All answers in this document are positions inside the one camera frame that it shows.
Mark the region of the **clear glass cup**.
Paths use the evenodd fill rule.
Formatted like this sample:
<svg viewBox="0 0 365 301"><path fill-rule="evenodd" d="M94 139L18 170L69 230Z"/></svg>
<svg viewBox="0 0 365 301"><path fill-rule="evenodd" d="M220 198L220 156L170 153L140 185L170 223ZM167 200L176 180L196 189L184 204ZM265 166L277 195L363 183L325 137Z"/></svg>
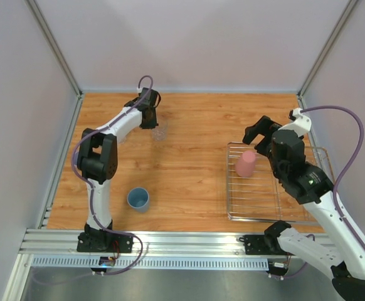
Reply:
<svg viewBox="0 0 365 301"><path fill-rule="evenodd" d="M151 130L152 139L157 142L166 140L167 126L167 121L158 121L157 126Z"/></svg>
<svg viewBox="0 0 365 301"><path fill-rule="evenodd" d="M124 143L126 143L127 136L128 135L118 135L117 136L117 143L118 144L124 144Z"/></svg>

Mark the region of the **pink plastic cup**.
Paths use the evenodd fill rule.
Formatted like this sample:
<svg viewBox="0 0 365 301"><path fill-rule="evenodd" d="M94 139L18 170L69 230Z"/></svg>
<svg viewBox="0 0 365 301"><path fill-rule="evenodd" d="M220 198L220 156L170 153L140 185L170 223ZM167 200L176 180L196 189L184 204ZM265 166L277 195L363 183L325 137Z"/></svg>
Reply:
<svg viewBox="0 0 365 301"><path fill-rule="evenodd" d="M251 177L256 166L256 154L251 150L244 151L235 163L235 172L240 177Z"/></svg>

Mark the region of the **blue plastic cup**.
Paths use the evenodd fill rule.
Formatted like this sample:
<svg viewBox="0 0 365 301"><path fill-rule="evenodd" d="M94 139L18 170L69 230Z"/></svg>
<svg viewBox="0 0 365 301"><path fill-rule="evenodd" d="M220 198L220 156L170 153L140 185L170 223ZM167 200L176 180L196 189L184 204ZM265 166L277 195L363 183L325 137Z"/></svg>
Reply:
<svg viewBox="0 0 365 301"><path fill-rule="evenodd" d="M127 203L137 212L147 212L150 205L150 196L148 191L142 187L133 188L127 195Z"/></svg>

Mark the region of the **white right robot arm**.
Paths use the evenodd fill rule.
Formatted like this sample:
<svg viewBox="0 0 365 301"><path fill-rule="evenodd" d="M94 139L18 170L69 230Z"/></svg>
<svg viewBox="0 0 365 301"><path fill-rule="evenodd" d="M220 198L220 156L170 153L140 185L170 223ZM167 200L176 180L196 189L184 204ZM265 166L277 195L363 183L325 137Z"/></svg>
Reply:
<svg viewBox="0 0 365 301"><path fill-rule="evenodd" d="M256 152L268 159L273 176L317 220L335 250L281 220L265 230L265 248L273 254L284 251L295 255L318 269L344 300L365 300L365 236L346 213L328 175L306 159L303 139L311 129L311 119L302 114L290 119L280 125L262 116L245 129L243 143L250 144L262 135Z"/></svg>

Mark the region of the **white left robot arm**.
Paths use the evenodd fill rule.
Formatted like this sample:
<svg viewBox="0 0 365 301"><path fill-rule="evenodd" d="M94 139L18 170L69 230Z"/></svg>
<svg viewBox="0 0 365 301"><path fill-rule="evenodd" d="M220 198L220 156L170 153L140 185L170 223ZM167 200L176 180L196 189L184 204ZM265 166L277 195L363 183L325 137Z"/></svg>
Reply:
<svg viewBox="0 0 365 301"><path fill-rule="evenodd" d="M73 155L88 189L88 219L78 235L77 251L82 253L131 253L133 238L112 231L110 187L118 167L118 142L136 128L158 126L156 108L161 95L150 88L139 88L138 97L98 129L85 129L78 154Z"/></svg>

